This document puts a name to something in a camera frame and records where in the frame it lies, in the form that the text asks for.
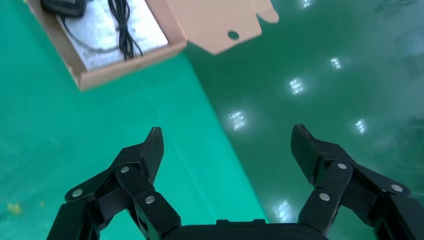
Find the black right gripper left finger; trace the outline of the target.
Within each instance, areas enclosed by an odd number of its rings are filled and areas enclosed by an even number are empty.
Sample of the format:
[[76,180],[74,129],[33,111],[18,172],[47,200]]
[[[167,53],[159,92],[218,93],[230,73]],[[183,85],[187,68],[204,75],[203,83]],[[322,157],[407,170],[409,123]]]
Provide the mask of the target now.
[[121,149],[107,169],[65,194],[47,238],[98,240],[115,215],[127,211],[146,239],[165,239],[182,221],[154,187],[163,156],[162,129],[153,127],[144,142]]

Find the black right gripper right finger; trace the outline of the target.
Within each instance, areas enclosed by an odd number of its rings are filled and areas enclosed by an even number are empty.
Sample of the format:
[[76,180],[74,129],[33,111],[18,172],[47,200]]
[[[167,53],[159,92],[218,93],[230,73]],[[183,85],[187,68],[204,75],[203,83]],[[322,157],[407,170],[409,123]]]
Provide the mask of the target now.
[[338,144],[296,124],[291,152],[313,191],[298,223],[326,237],[340,207],[350,209],[378,240],[421,240],[424,208],[409,188],[353,160]]

